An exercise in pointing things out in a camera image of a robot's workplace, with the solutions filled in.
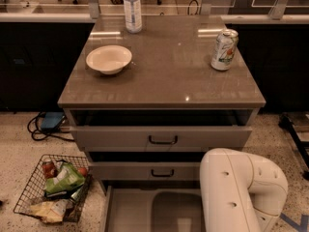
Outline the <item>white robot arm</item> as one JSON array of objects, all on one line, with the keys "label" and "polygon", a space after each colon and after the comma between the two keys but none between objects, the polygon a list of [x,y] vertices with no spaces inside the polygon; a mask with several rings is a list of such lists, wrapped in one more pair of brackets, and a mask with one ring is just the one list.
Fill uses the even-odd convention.
[{"label": "white robot arm", "polygon": [[276,163],[225,148],[203,156],[200,188],[207,232],[270,232],[288,195]]}]

